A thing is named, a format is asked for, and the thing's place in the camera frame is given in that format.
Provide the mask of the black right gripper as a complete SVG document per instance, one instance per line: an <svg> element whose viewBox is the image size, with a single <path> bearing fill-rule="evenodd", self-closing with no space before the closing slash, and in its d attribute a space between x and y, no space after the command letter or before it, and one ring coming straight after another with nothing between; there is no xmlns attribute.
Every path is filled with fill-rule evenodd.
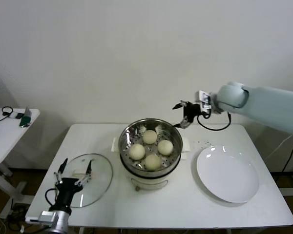
<svg viewBox="0 0 293 234"><path fill-rule="evenodd" d="M192 124L192 122L194 122L194 119L196 117L202 115L199 104L193 104L191 102L181 100L172 109L179 109L179 108L183 108L184 118L181 120L180 123L173 125L173 127L175 128L186 129Z"/></svg>

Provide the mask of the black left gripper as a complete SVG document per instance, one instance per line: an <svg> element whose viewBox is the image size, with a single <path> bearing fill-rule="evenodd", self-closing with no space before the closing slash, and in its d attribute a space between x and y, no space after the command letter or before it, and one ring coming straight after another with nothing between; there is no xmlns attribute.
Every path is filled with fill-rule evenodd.
<svg viewBox="0 0 293 234"><path fill-rule="evenodd" d="M83 189L84 184L88 183L91 180L91 163L89 162L85 175L81 179L77 178L63 178L62 174L67 165L68 158L60 165L59 169L54 172L55 184L58 190L58 196L55 200L55 204L51 205L50 211L63 211L71 215L71 203L75 193L80 192Z"/></svg>

